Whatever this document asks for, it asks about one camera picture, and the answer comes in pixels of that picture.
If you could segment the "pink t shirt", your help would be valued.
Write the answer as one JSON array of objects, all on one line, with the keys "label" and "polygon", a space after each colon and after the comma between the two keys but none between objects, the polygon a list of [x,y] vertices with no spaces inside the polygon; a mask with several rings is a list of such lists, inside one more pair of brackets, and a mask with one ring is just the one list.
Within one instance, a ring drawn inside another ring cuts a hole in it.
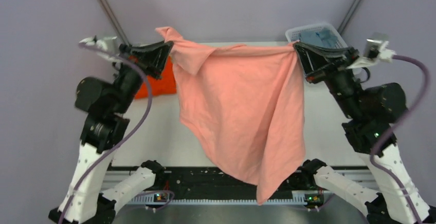
[{"label": "pink t shirt", "polygon": [[256,186],[266,202],[303,162],[304,88],[293,43],[207,46],[172,27],[179,119],[224,173]]}]

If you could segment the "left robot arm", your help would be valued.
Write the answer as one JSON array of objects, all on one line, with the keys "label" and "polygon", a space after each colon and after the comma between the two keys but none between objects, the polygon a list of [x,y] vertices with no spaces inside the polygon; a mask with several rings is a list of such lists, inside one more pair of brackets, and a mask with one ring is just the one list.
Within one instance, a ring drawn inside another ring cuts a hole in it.
[{"label": "left robot arm", "polygon": [[87,77],[77,86],[75,107],[87,114],[79,158],[65,199],[48,217],[54,223],[112,223],[137,195],[164,193],[164,200],[169,200],[170,192],[164,190],[165,170],[157,161],[143,162],[113,188],[103,190],[102,184],[115,151],[133,135],[124,114],[141,85],[151,89],[148,77],[161,78],[173,42],[133,46],[118,44],[115,37],[92,37],[81,40],[79,46],[119,69],[111,83]]}]

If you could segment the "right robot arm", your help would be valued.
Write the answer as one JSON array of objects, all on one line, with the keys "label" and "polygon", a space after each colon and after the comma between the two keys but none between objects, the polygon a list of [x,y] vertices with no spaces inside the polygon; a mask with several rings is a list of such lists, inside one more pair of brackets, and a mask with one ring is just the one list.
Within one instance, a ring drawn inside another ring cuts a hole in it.
[{"label": "right robot arm", "polygon": [[[426,94],[428,69],[418,60],[397,55],[384,40],[368,40],[364,53],[353,47],[328,49],[303,42],[295,43],[294,49],[306,81],[323,82],[348,118],[342,124],[346,139],[368,167],[378,190],[363,187],[318,159],[303,163],[302,184],[332,192],[359,210],[368,223],[435,223],[435,207],[420,196],[394,135]],[[364,89],[353,74],[354,68],[367,69],[393,60],[412,63],[423,72],[423,85],[410,106],[398,83]]]}]

